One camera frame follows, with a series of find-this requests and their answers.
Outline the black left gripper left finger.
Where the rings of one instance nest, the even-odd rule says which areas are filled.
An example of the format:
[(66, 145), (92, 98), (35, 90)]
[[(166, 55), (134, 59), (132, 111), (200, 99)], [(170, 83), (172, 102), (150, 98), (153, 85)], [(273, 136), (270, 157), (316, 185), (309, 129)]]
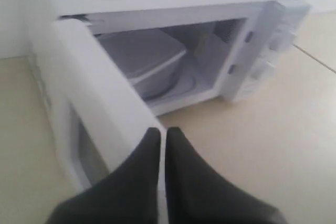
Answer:
[(147, 129), (110, 175), (60, 203), (47, 223), (158, 223), (160, 131)]

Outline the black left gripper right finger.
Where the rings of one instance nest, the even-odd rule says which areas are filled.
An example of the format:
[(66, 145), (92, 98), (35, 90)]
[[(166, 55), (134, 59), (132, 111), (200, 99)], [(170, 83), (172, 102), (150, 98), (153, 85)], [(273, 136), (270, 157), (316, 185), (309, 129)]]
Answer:
[(215, 171), (179, 127), (166, 132), (165, 187), (169, 223), (282, 223), (276, 207)]

